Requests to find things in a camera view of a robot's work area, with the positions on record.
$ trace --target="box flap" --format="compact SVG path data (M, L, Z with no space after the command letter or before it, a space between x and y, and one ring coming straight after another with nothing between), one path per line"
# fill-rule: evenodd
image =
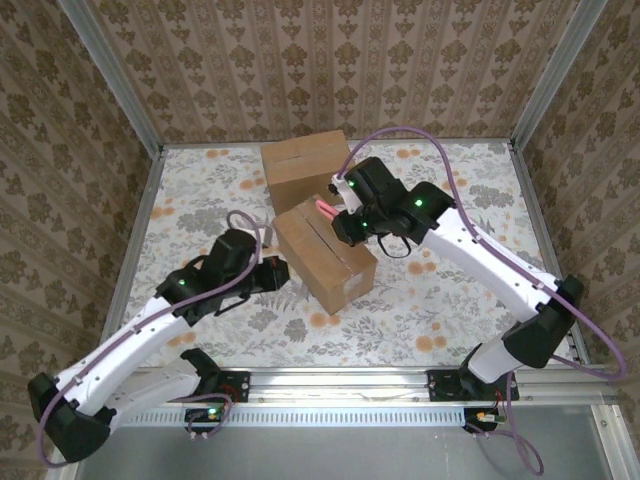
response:
M289 267L293 268L296 273L300 275L313 295L322 305L325 305L329 300L329 291L315 278L314 274L309 270L309 267L302 261L297 253L297 238L299 235L296 232L299 229L299 224L292 218L296 216L297 215L283 214L276 217L273 222L273 226L278 235L280 252L289 262ZM306 223L302 218L298 218L298 221Z
M333 175L349 155L349 147L342 130L334 130L264 145L260 152L271 186L319 174Z
M321 199L319 195L314 195L296 208L300 210L307 222L317 232L318 236L325 242L340 262L353 273L361 273L368 267L377 263L376 257L364 245L350 247L338 240L331 222L327 217L320 214L315 206L315 201Z
M286 239L295 255L304 259L301 263L309 272L313 272L311 277L314 277L322 288L329 290L351 278L351 271L327 247L298 208L276 217L275 225L277 232Z

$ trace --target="black cable clip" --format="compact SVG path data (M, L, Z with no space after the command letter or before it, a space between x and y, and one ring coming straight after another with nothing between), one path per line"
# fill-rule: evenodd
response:
M229 310L239 307L240 305L247 303L249 301L249 298L251 297L250 294L248 293L243 293L240 295L241 300L239 302L236 303L232 303L231 305L229 305L228 307L222 308L220 310L218 310L216 313L213 314L214 317L219 317L220 315L222 315L223 313L228 312Z
M389 258L407 258L409 255L411 255L411 245L409 244L409 241L406 239L406 237L400 237L402 239L402 242L404 243L404 245L407 247L407 254L406 255L402 255L400 257L395 257L393 255L389 255L389 252L387 252L387 249L384 247L384 243L382 243L382 237L384 237L384 235L378 235L378 245L380 245L380 248L382 249L382 251L384 252L384 254L389 257Z

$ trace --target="floral wallpaper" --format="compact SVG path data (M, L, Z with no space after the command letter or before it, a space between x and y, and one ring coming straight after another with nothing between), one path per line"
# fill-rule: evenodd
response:
M97 344L150 160L55 1L0 1L0 478L39 478L26 383Z
M611 0L524 149L564 273L622 347L618 384L640 451L640 3ZM596 362L613 361L586 335Z
M509 137L577 0L91 0L163 142Z
M472 218L522 258L541 267L538 244L504 143L447 144L456 184ZM365 147L407 188L428 180L447 189L442 161L430 144ZM274 217L258 146L171 148L147 229L125 321L171 271L208 253L226 229L229 210L269 223ZM374 288L336 315L326 315L293 270L276 293L257 295L220 317L209 316L149 358L173 361L194 346L227 367L416 366L460 363L478 343L506 330L505 306L453 261L426 248L390 259L375 241ZM401 242L388 245L395 256ZM278 254L277 245L265 254ZM559 354L570 356L568 343Z

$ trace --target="cable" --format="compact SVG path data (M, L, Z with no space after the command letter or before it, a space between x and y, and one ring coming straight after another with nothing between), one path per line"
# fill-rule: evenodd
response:
M573 367L576 370L580 370L582 372L588 373L590 375L594 375L594 376L602 378L604 380L615 381L615 380L620 380L620 379L626 377L627 376L627 362L625 361L624 356L622 355L622 352L613 343L611 338L609 338L609 336L600 329L600 327L598 327L595 323L593 323L593 321L591 319L589 319L584 313L582 313L576 307L571 305L571 303L569 303L567 300L565 300L560 295L558 295L556 292L554 292L551 288L549 288L544 283L542 283L540 280L538 280L534 275L532 275L531 273L529 273L525 269L521 268L518 264L514 263L510 258L506 257L500 251L495 249L489 242L487 242L478 233L478 231L473 226L473 223L471 223L471 220L467 216L467 212L465 211L464 206L462 204L462 198L460 197L460 192L458 191L458 188L456 187L455 178L453 176L453 170L451 168L451 162L449 161L449 157L447 156L447 152L444 151L444 147L442 146L442 144L434 136L432 136L430 133L425 132L424 130L420 130L419 128L414 128L414 127L388 127L388 128L383 128L381 130L378 130L377 132L374 132L371 135L369 135L368 137L366 137L363 140L361 140L355 146L355 148L353 150L351 150L349 155L347 155L347 158L344 161L344 164L342 165L340 170L338 170L338 174L337 174L338 178L342 178L344 176L344 172L346 171L347 167L349 166L349 162L351 162L351 160L356 155L358 150L360 150L368 142L370 142L371 140L373 140L374 138L376 138L376 137L378 137L380 135L384 135L386 133L401 132L401 131L407 131L407 132L415 133L416 135L420 135L420 136L426 138L427 140L429 140L436 147L436 149L440 153L440 156L442 157L442 161L444 163L444 168L447 171L447 179L449 181L449 186L451 187L451 193L453 194L453 197L455 199L456 207L458 209L458 213L460 215L460 218L462 219L462 223L464 223L465 227L467 228L469 233L471 233L473 238L480 245L482 245L485 250L487 250L489 253L491 253L494 257L496 257L502 263L504 263L505 265L510 267L516 273L518 273L521 276L523 276L527 281L529 281L534 286L534 288L540 288L544 293L546 293L551 298L553 298L558 303L560 303L563 307L565 307L573 315L575 315L576 318L578 318L578 320L580 320L587 327L589 327L607 345L607 347L609 347L609 350L611 350L613 355L616 357L619 369L618 369L618 372L616 372L614 374L610 374L610 373L606 373L606 372L600 372L598 370L594 370L594 369L591 369L591 368L588 368L588 367L584 367L584 366L582 366L582 365L580 365L578 363L572 362L570 360L566 360L566 359L558 357L556 355L553 355L551 358L553 358L554 360L557 360L557 361L559 361L561 363L564 363L565 365Z
M221 398L224 400L224 405L225 405L224 415L222 415L222 418L220 419L218 424L215 427L213 427L213 429L210 432L207 432L207 436L202 437L203 440L207 438L211 438L216 433L218 433L222 428L222 425L224 425L226 421L229 419L229 416L231 415L231 409L233 408L233 400L231 399L231 397L226 393L208 393L206 395L197 395L195 397L182 397L182 398L176 398L175 400L173 400L174 402L202 402L204 400L211 400L213 398ZM187 423L187 432L189 432L189 435L191 435L192 440L195 440L196 438L198 438L193 435L194 434L192 430L193 423L198 418L202 417L203 415L206 415L206 413L207 413L206 411L203 411L189 417L189 422Z
M502 394L500 393L500 390L498 390L496 388L496 404L493 406L493 409L491 411L496 411L498 413L498 415L500 415L500 402L502 401L502 409L504 410L504 400L502 400Z
M500 402L502 403L502 411L504 412L505 416L507 415L507 408L504 406L504 398L502 398L502 393L500 393L500 390L498 390L498 396L500 397Z
M513 439L513 441L516 443L516 445L520 445L521 443L524 444L524 446L526 448L529 449L529 451L531 453L533 453L533 455L536 457L536 461L538 462L538 469L534 469L531 466L531 463L529 462L529 458L527 456L527 452L524 451L524 447L523 448L523 454L520 455L520 459L522 459L522 462L525 464L525 466L527 467L527 469L536 477L541 477L542 475L544 475L544 463L542 462L542 457L540 456L540 452L538 452L538 450L536 450L536 447L534 447L531 442L529 442L529 440L527 440L526 438L518 435L518 436L514 436L512 431L509 430L493 430L491 432L485 432L484 430L480 430L478 427L476 427L475 425L468 423L467 426L469 428L471 428L472 430L475 430L476 432L478 432L481 435L485 435L486 437L489 436L502 436L502 437L509 437L511 439Z
M231 397L231 399L233 400L235 398L233 403L234 405L238 403L238 401L240 400L240 395L238 395L238 391L235 388L233 388L233 386L228 385L226 383L220 386L222 387L222 389L224 389L225 393L230 397L233 394L233 397Z
M170 307L167 307L152 315L149 315L144 320L141 320L133 328L127 330L127 332L124 335L122 335L120 338L114 341L111 345L106 347L82 370L80 370L78 375L75 377L77 379L76 382L84 378L91 370L93 370L93 368L96 365L102 362L111 352L113 352L116 348L122 345L129 337L131 337L132 335L135 335L134 332L140 331L142 328L146 327L147 325L152 323L154 320L157 320L158 318L161 318L169 313L173 313L174 311L182 307L186 307L187 305L191 305L192 303L199 302L200 300L205 300L207 298L213 297L214 295L218 295L219 293L229 290L231 287L237 285L242 280L244 280L251 273L251 271L258 264L258 259L260 258L260 252L262 247L262 242L260 239L260 230L255 220L253 220L253 218L251 218L246 213L241 212L240 210L232 210L227 214L227 225L229 226L229 228L233 228L233 226L231 225L231 217L233 215L239 215L245 220L247 220L251 225L251 228L253 229L253 232L256 237L256 250L251 260L249 260L249 264L247 265L247 268L245 268L242 273L240 273L236 278L231 280L229 283L226 283L225 285L221 285L220 287L209 290L208 292L204 292L204 293L201 293L200 295L196 295L195 297L188 298L186 300L178 302L174 305L171 305ZM45 431L45 425L49 421L49 417L51 416L53 409L58 405L60 400L64 398L67 392L69 392L69 390L71 390L76 385L76 382L71 381L58 391L58 393L51 399L47 407L44 409L44 412L42 413L42 417L40 418L40 422L38 423L38 428L36 431L36 443L38 446L37 447L38 456L42 461L42 463L44 463L48 468L62 468L69 464L69 462L54 463L47 458L47 455L44 451L44 431Z
M561 363L563 363L565 365L573 367L576 370L580 370L581 372L588 373L590 375L602 378L602 379L607 380L607 381L620 380L620 379L626 377L626 375L627 375L627 363L626 363L626 361L624 359L624 356L623 356L622 352L620 351L620 349L618 349L618 347L613 343L611 338L609 338L609 336L606 333L604 333L595 323L593 323L593 321L591 319L589 319L580 310L578 310L576 307L571 305L571 303L569 303L567 300L562 298L555 291L553 291L551 288L546 286L543 282L538 280L534 275L530 274L525 269L521 268L518 264L514 263L510 258L508 258L505 255L503 255L500 251L498 251L496 248L494 248L489 242L487 242L478 233L478 231L473 226L473 223L471 222L471 220L467 216L467 212L465 211L464 206L462 204L462 199L460 197L460 192L458 191L458 188L456 187L456 184L455 184L455 178L453 176L453 169L451 168L451 163L449 161L449 157L447 156L447 152L445 152L444 147L442 146L442 144L434 136L432 136L430 133L425 132L424 130L421 130L419 128L414 128L414 127L388 127L388 128L383 128L381 130L378 130L377 132L374 132L371 135L369 135L368 137L362 139L355 146L355 148L353 150L351 150L349 155L347 155L347 158L345 159L344 164L342 165L340 170L338 170L337 178L340 179L340 178L342 178L344 176L344 173L345 173L347 167L349 166L349 163L351 162L351 160L354 158L356 153L364 145L366 145L368 142L370 142L371 140L373 140L374 138L376 138L376 137L378 137L380 135L384 135L386 133L401 132L401 131L411 132L411 133L414 133L416 135L420 135L421 137L424 137L427 140L429 140L436 147L436 149L440 153L440 156L442 157L442 161L444 163L444 168L445 168L445 170L447 172L447 180L449 181L449 186L451 187L451 193L453 194L453 197L455 199L455 204L456 204L456 207L458 209L458 214L460 215L460 218L462 219L462 223L465 225L465 227L467 228L469 233L472 235L472 237L480 245L482 245L485 250L487 250L489 253L491 253L494 257L496 257L502 263L504 263L505 265L510 267L513 271L515 271L516 273L520 274L527 281L529 281L534 288L541 289L544 293L549 295L551 298L553 298L558 303L560 303L563 307L565 307L567 310L569 310L573 315L575 315L576 318L578 318L578 320L580 320L587 327L589 327L607 345L609 350L616 357L616 361L618 363L618 371L616 373L610 374L610 373L607 373L607 372L601 372L601 371L598 371L598 370L594 370L594 369L585 367L583 365L580 365L578 363L572 362L570 360L566 360L566 359L564 359L562 357L558 357L557 355L552 355L551 358L556 360L556 361L559 361L559 362L561 362ZM516 449L518 450L518 454L520 455L520 459L522 460L522 463L525 465L525 467L527 467L527 469L533 475L535 475L537 477L540 477L540 476L542 476L544 474L544 464L542 463L542 458L540 457L540 454L538 453L538 451L534 448L534 446L529 441L527 441L524 437L520 436L517 433L516 423L515 423L515 419L514 419L514 416L513 416L513 408L512 408L513 406L512 406L512 402L511 402L511 389L508 387L509 385L511 385L512 378L513 378L513 372L509 372L507 374L507 408L506 408L507 412L506 412L506 414L507 414L507 418L509 419L510 431L494 430L493 432L486 432L486 434L488 434L488 435L502 435L502 436L507 436L507 437L513 438L513 440L514 440L514 442L516 444ZM479 430L474 425L470 425L470 426L472 428L474 428L474 429ZM539 465L539 469L538 470L534 469L533 466L531 465L531 462L529 462L529 458L527 456L525 447L527 447L535 455L535 457L536 457L536 459L538 461L538 465Z
M325 217L327 217L329 220L332 220L335 218L336 215L338 215L338 210L336 210L335 208L333 208L331 205L329 205L327 202L325 202L324 200L316 200L316 209Z

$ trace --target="black joint motor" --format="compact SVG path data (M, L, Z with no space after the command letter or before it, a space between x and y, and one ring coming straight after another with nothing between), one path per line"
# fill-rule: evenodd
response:
M47 405L58 394L56 382L46 373L39 373L29 381L27 390L33 414L40 421ZM115 413L102 407L93 416L85 415L63 398L51 411L45 431L68 462L79 462L107 441Z
M341 212L332 226L336 236L352 247L371 236L389 234L420 244L453 206L453 199L429 182L407 191L378 157L360 162L344 178L362 206L353 214Z
M584 285L573 275L568 275L558 286L556 293L571 305L578 306ZM544 368L562 339L575 323L573 314L551 298L537 308L538 314L526 322L516 323L502 337L511 356L532 368Z
M157 288L161 296L172 305L225 285L240 275L249 265L256 251L256 239L247 232L229 229L218 237L208 255L200 255L179 270L171 272ZM189 325L195 325L210 313L221 314L246 302L252 294L273 292L289 281L287 262L277 256L265 257L252 272L232 288L199 302L179 308L176 316L183 316ZM222 309L227 298L240 301Z

